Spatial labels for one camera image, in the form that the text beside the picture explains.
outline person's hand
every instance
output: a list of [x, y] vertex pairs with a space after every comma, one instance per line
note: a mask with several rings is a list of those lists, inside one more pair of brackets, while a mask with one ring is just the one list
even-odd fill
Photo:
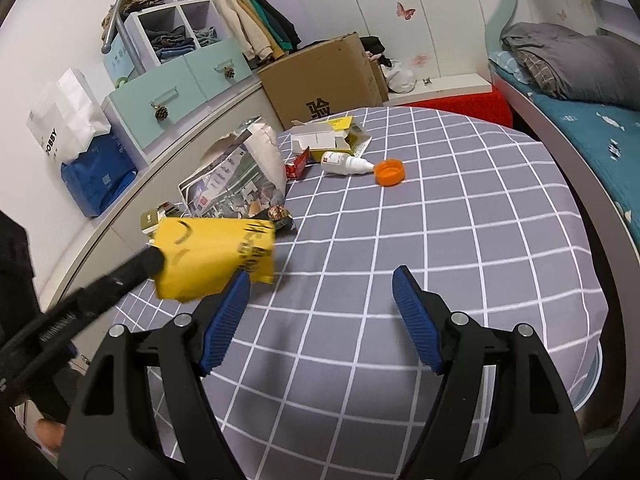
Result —
[[65, 434], [65, 425], [53, 420], [41, 418], [36, 422], [34, 430], [38, 440], [52, 453], [59, 453], [62, 447], [62, 437]]

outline cardboard box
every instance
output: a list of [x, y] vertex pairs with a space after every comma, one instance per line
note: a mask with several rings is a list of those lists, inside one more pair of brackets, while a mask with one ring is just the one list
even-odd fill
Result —
[[371, 136], [351, 116], [298, 124], [290, 129], [290, 134], [291, 151], [299, 155], [308, 148], [316, 162], [328, 151], [362, 156], [371, 142]]
[[357, 34], [283, 57], [258, 72], [285, 128], [354, 108], [381, 106], [382, 97]]
[[386, 86], [385, 75], [382, 73], [382, 67], [377, 59], [371, 61], [371, 69], [373, 70], [373, 76], [376, 78], [376, 83], [378, 83], [382, 102], [389, 101], [389, 88]]

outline beige jacket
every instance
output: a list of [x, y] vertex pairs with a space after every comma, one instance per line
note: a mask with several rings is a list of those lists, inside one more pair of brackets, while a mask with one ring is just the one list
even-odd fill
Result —
[[242, 49], [242, 53], [247, 59], [253, 59], [255, 57], [254, 48], [249, 43], [249, 40], [244, 35], [244, 31], [242, 30], [242, 25], [240, 23], [240, 18], [236, 12], [229, 7], [227, 0], [211, 0], [213, 1], [213, 5], [216, 7], [218, 14], [222, 18], [223, 24], [226, 25], [226, 34], [231, 37], [233, 36], [240, 43], [240, 48]]
[[238, 15], [238, 18], [240, 18], [240, 23], [242, 23], [242, 28], [244, 29], [246, 38], [254, 48], [254, 52], [256, 53], [256, 55], [262, 60], [267, 56], [273, 54], [273, 50], [271, 49], [269, 40], [264, 35], [263, 31], [260, 30], [260, 27], [258, 27], [257, 23], [254, 22], [252, 17], [249, 16], [240, 5], [238, 5], [237, 0], [227, 1], [229, 2], [229, 6]]
[[269, 40], [269, 45], [271, 46], [271, 50], [273, 50], [273, 59], [280, 59], [282, 56], [284, 56], [284, 50], [281, 49], [275, 38], [264, 26], [264, 23], [262, 22], [260, 17], [255, 13], [255, 9], [253, 8], [251, 2], [249, 0], [236, 0], [236, 2], [238, 2], [238, 5], [242, 7], [242, 10], [244, 10], [252, 20], [254, 20], [255, 24], [260, 27], [260, 30], [267, 37], [267, 40]]

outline white plastic bag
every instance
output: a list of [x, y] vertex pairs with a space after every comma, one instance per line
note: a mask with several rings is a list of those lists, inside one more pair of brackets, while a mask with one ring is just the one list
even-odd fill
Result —
[[381, 65], [385, 75], [386, 85], [392, 92], [406, 94], [415, 88], [418, 81], [416, 76], [408, 68], [404, 68], [397, 59], [391, 60], [391, 68]]
[[73, 162], [95, 136], [111, 130], [84, 75], [74, 68], [57, 83], [45, 86], [29, 113], [27, 127], [57, 165]]

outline hanging clothes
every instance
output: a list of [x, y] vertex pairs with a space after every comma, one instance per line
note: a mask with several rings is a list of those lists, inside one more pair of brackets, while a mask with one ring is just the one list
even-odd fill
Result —
[[245, 0], [247, 5], [254, 10], [254, 13], [258, 16], [260, 22], [267, 28], [270, 34], [273, 36], [273, 39], [278, 43], [278, 46], [287, 52], [293, 50], [293, 46], [289, 41], [289, 38], [284, 34], [282, 28], [278, 25], [272, 16], [268, 16], [267, 12], [255, 1], [255, 0]]
[[237, 0], [227, 0], [229, 6], [236, 12], [238, 18], [240, 19], [240, 23], [242, 23], [242, 29], [244, 30], [244, 34], [246, 38], [251, 43], [251, 46], [254, 48], [254, 52], [260, 58], [260, 60], [266, 59], [269, 56], [273, 55], [273, 50], [271, 49], [271, 45], [269, 44], [269, 40], [264, 35], [264, 33], [260, 30], [260, 27], [256, 25], [254, 20], [242, 10], [242, 7], [238, 5]]
[[271, 50], [273, 50], [273, 58], [280, 59], [285, 55], [284, 50], [280, 47], [277, 40], [273, 37], [267, 27], [264, 25], [258, 14], [256, 14], [254, 7], [252, 6], [249, 0], [236, 0], [238, 5], [244, 10], [249, 17], [254, 20], [255, 24], [260, 27], [260, 30], [269, 40], [269, 44], [271, 45]]
[[297, 49], [300, 44], [300, 38], [296, 33], [296, 27], [294, 27], [293, 23], [279, 13], [267, 0], [255, 1], [265, 10], [265, 12], [268, 12], [269, 15], [271, 15], [274, 21], [282, 28], [284, 35], [289, 39], [294, 49]]
[[213, 1], [213, 5], [216, 7], [218, 14], [222, 18], [223, 26], [226, 28], [226, 36], [233, 37], [238, 40], [240, 43], [240, 49], [242, 53], [247, 58], [247, 60], [251, 61], [255, 57], [254, 48], [249, 43], [249, 40], [244, 35], [244, 31], [242, 30], [242, 25], [240, 23], [240, 18], [234, 12], [234, 10], [229, 6], [227, 0], [211, 0]]

